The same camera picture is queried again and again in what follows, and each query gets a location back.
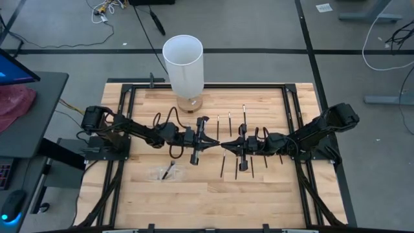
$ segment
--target computer monitor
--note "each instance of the computer monitor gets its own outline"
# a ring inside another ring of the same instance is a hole
[[[35,75],[8,53],[0,49],[0,85],[37,81],[40,81],[39,76]]]

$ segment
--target floor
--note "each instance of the floor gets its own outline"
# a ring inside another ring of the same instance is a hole
[[[366,94],[399,94],[411,67],[387,72],[371,70],[358,55],[370,24],[338,20],[340,12],[367,10],[374,2],[302,0],[301,5],[328,104],[349,103],[361,118],[358,127],[338,134],[358,226],[414,230],[413,135],[404,127],[397,106],[363,102]],[[18,16],[12,17],[22,3]],[[96,5],[101,1],[89,0],[89,3]],[[324,3],[330,3],[333,11],[319,13],[315,5]],[[85,0],[3,0],[0,8],[6,23],[9,19],[14,22],[12,32],[42,46],[94,43],[111,33],[108,26],[91,22],[91,9]],[[156,49],[177,34],[199,38],[206,49],[250,49],[245,53],[218,50],[205,54],[206,82],[315,82],[294,0],[177,0],[175,5],[152,6],[152,9],[163,23],[166,36],[160,35],[149,15],[138,13]],[[400,14],[404,19],[395,24],[375,25],[368,50],[385,54],[389,50],[385,48],[385,40],[412,20],[414,8],[410,0],[398,0],[386,12]],[[145,78],[152,72],[156,77],[168,79],[154,54],[132,50],[150,49],[133,9],[116,8],[107,17],[115,35],[102,45],[40,50],[26,43],[23,46],[26,54],[19,55],[18,60],[34,71],[69,73],[62,98],[80,108],[100,103],[108,78]],[[0,47],[15,49],[17,44],[7,36]],[[413,48],[411,40],[402,49]],[[366,57],[378,68],[413,60],[412,55]],[[404,90],[411,87],[414,80],[409,79]],[[80,115],[62,106],[58,109],[80,122]],[[414,130],[414,109],[408,106],[402,109],[408,127]],[[70,119],[56,113],[47,138],[73,139],[77,131]],[[45,201],[52,207],[44,214],[28,216],[21,231],[68,227],[77,193],[78,190],[49,189]]]

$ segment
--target white cable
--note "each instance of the white cable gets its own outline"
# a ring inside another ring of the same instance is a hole
[[[95,21],[93,21],[93,16],[94,16],[94,13],[95,13],[95,9],[96,8],[98,8],[98,6],[102,6],[102,5],[104,5],[107,1],[110,1],[110,0],[105,0],[103,3],[101,3],[101,4],[99,4],[99,5],[96,5],[93,9],[92,9],[92,16],[91,16],[91,21],[92,21],[92,23],[94,23],[94,24],[98,24],[98,23],[103,23],[104,21],[103,20],[101,20],[101,21],[98,21],[98,22],[95,22]],[[119,6],[119,4],[118,3],[114,3],[114,2],[112,2],[112,3],[109,3],[109,5],[108,5],[108,9],[109,9],[109,12],[111,13],[111,14],[114,14],[115,13],[115,9],[114,9],[114,7],[113,6]]]
[[[364,46],[362,47],[362,57],[363,57],[363,59],[364,59],[364,61],[365,61],[365,64],[367,64],[367,66],[369,67],[369,68],[371,68],[371,69],[373,69],[374,71],[391,71],[391,70],[393,70],[393,69],[401,69],[401,68],[406,68],[406,67],[409,67],[410,65],[413,65],[414,64],[414,61],[412,61],[412,62],[410,62],[410,63],[408,63],[407,65],[403,65],[403,66],[400,66],[400,67],[391,67],[391,68],[387,68],[387,69],[378,69],[378,68],[375,68],[375,67],[372,67],[370,64],[368,64],[368,61],[367,61],[367,59],[365,58],[365,54],[364,54],[364,51],[365,51],[365,46],[367,45],[367,42],[368,42],[368,37],[369,37],[369,35],[370,35],[370,33],[371,33],[371,31],[372,31],[372,29],[373,29],[373,27],[374,27],[374,24],[376,23],[376,21],[379,19],[379,17],[382,15],[382,13],[384,13],[384,11],[385,10],[387,10],[387,8],[388,8],[388,6],[391,4],[391,2],[389,2],[388,3],[388,5],[381,11],[381,13],[379,13],[378,15],[377,15],[377,17],[376,17],[376,19],[374,20],[374,22],[373,22],[373,24],[371,25],[371,28],[369,28],[369,31],[368,31],[368,34],[367,34],[367,37],[366,37],[366,39],[365,39],[365,43],[364,43]]]

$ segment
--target computer mouse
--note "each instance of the computer mouse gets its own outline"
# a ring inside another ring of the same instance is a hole
[[[18,217],[25,202],[25,197],[26,192],[24,190],[16,190],[8,195],[1,207],[1,219],[4,222],[9,223]]]

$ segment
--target white cylindrical container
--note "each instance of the white cylindrical container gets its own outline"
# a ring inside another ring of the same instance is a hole
[[[189,35],[174,36],[164,44],[162,55],[169,80],[179,97],[191,100],[201,94],[204,88],[202,53],[201,42]]]

